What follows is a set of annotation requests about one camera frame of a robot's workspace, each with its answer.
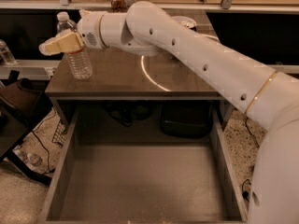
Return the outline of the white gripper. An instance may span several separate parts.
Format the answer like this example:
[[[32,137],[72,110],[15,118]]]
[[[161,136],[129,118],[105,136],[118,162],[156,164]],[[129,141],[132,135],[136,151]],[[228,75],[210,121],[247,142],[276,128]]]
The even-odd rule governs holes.
[[[39,45],[39,51],[46,56],[78,51],[84,44],[90,49],[105,49],[101,36],[101,20],[105,12],[80,9],[81,17],[78,22],[78,32],[64,30]]]

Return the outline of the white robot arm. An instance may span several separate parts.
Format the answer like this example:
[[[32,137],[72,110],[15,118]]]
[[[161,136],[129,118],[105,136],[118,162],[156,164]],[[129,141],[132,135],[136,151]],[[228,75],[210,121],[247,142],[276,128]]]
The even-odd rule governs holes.
[[[75,32],[42,43],[46,56],[83,47],[138,55],[164,49],[267,131],[257,155],[247,224],[299,224],[299,80],[179,24],[147,1],[124,13],[86,11]]]

